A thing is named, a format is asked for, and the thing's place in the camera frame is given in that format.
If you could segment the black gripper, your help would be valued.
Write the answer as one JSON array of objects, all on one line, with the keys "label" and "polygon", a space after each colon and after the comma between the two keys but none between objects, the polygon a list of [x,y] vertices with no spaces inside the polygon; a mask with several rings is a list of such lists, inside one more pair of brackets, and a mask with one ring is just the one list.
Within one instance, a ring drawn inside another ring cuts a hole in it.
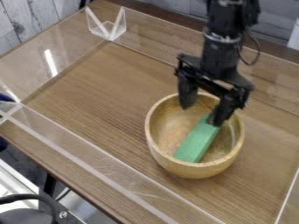
[{"label": "black gripper", "polygon": [[243,109],[253,90],[251,82],[239,74],[239,44],[241,36],[220,36],[205,30],[200,57],[177,55],[179,103],[187,109],[197,101],[201,88],[220,99],[209,113],[207,123],[219,127],[229,119],[235,109]]}]

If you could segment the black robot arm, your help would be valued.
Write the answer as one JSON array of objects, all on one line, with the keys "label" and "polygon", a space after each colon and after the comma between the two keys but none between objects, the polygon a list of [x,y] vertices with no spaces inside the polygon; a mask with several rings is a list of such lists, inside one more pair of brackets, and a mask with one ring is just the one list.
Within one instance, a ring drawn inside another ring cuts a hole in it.
[{"label": "black robot arm", "polygon": [[179,103],[183,109],[197,101],[197,91],[219,97],[207,124],[219,127],[236,109],[245,107],[253,84],[239,74],[243,37],[257,23],[257,0],[207,0],[207,24],[203,29],[203,49],[199,57],[177,55]]}]

